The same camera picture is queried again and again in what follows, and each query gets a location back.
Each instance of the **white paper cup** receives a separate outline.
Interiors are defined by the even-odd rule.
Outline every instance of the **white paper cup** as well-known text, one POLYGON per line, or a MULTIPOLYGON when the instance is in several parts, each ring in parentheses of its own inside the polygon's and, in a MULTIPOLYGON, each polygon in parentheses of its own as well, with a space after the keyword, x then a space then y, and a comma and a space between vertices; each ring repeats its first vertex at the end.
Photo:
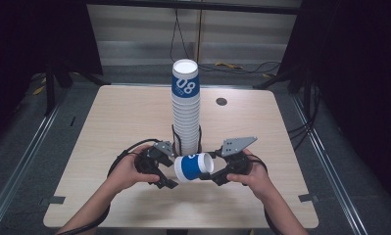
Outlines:
POLYGON ((173 125, 174 132, 179 136, 189 136, 199 132, 199 123, 194 123, 192 125, 173 125))
POLYGON ((198 93, 197 95, 191 97, 191 98, 182 98, 178 97, 175 94, 171 94, 171 99, 177 104, 177 105, 190 105, 190 104, 195 104, 200 101, 200 94, 198 93))
POLYGON ((199 99, 198 65, 191 60, 179 60, 173 64, 171 93, 180 104, 190 104, 199 99))
POLYGON ((179 139, 174 136, 175 151, 178 155, 196 154, 199 145, 199 131, 193 133, 192 136, 179 136, 179 139))
POLYGON ((182 124, 185 124, 187 122, 193 122, 199 120, 199 111, 195 111, 193 113, 183 114, 179 112, 173 112, 173 119, 178 120, 182 124))
POLYGON ((200 110, 192 110, 192 111, 173 111, 174 118, 183 118, 183 119, 189 119, 189 118, 197 118, 199 119, 199 113, 200 110))
POLYGON ((172 104, 172 109, 174 112, 179 112, 179 113, 190 113, 190 112, 194 112, 194 111, 199 111, 200 110, 200 107, 201 105, 198 103, 198 104, 194 104, 194 105, 190 105, 190 106, 180 106, 180 105, 175 105, 175 104, 172 104))
POLYGON ((199 122, 199 115, 186 117, 186 116, 181 116, 179 114, 173 113, 173 122, 176 122, 181 125, 187 125, 189 123, 199 122))
POLYGON ((213 170, 213 158, 208 153, 177 157, 174 161, 174 172, 182 183, 198 178, 200 173, 211 173, 213 170))
POLYGON ((199 138, 199 132, 193 131, 191 133, 176 133, 180 138, 180 143, 183 145, 188 146, 189 143, 192 143, 194 140, 197 140, 199 138))

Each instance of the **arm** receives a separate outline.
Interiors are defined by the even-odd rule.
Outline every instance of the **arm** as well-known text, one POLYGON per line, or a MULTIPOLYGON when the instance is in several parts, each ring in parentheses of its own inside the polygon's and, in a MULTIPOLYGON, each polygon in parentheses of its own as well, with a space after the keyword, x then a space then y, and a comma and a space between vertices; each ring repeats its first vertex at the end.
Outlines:
MULTIPOLYGON (((246 155, 252 155, 248 150, 244 150, 246 155)), ((234 182, 247 184, 254 195, 262 201, 271 221, 281 234, 308 234, 296 216, 290 210, 280 193, 269 179, 265 168, 257 163, 253 163, 248 175, 229 174, 227 179, 234 182)))
MULTIPOLYGON (((84 226, 97 219, 109 206, 119 192, 133 186, 137 182, 157 182, 159 176, 155 174, 142 174, 134 167, 134 160, 148 145, 134 149, 133 153, 124 157, 110 176, 97 189, 82 208, 57 232, 66 232, 84 226)), ((97 228, 90 229, 82 234, 94 234, 97 228)))

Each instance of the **human hand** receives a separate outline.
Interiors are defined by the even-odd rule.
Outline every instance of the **human hand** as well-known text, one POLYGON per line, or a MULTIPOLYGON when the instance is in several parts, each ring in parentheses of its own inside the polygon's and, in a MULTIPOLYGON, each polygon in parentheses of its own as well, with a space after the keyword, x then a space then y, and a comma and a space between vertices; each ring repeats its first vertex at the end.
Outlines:
MULTIPOLYGON (((244 149, 243 152, 250 160, 256 160, 255 157, 251 156, 253 154, 248 149, 244 149)), ((274 185, 270 181, 268 172, 259 163, 252 163, 252 167, 248 175, 230 173, 226 178, 229 181, 248 185, 254 195, 261 201, 265 200, 272 190, 275 189, 274 185)))
POLYGON ((104 184, 106 184, 114 193, 118 194, 123 189, 129 188, 137 182, 154 183, 159 181, 159 175, 140 173, 134 166, 134 162, 136 158, 138 158, 138 155, 148 148, 150 148, 149 145, 141 145, 125 156, 112 171, 104 184))

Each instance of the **wooden table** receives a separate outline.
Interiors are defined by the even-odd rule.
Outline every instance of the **wooden table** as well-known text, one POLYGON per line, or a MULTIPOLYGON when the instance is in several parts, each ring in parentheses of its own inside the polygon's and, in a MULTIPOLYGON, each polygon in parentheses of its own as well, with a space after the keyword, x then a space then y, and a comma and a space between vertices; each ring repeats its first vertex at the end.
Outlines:
MULTIPOLYGON (((301 169, 289 141, 274 96, 269 91, 202 88, 202 146, 218 149, 223 139, 257 136, 248 147, 262 158, 269 176, 287 204, 307 228, 318 226, 301 169), (217 98, 227 105, 217 104, 217 98)), ((105 180, 122 150, 148 138, 172 141, 171 88, 159 86, 103 86, 100 88, 55 196, 62 205, 50 205, 44 223, 63 226, 105 180)), ((225 166, 215 159, 215 171, 225 166)), ((178 182, 173 167, 161 167, 178 182)), ((137 183, 116 196, 102 227, 117 228, 261 228, 263 206, 248 187, 212 181, 180 183, 174 189, 137 183)))

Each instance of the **wall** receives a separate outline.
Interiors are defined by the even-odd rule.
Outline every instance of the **wall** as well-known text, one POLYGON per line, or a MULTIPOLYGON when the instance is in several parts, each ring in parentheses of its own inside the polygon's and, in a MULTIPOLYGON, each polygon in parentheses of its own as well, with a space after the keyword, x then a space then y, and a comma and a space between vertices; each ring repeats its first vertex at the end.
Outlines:
MULTIPOLYGON (((282 7, 301 4, 300 0, 211 2, 282 7)), ((173 9, 88 5, 88 12, 103 65, 171 62, 173 9)), ((201 63, 281 61, 296 19, 274 14, 198 10, 178 10, 178 18, 189 57, 197 57, 200 43, 201 63)), ((177 32, 174 39, 173 56, 185 57, 177 32)))

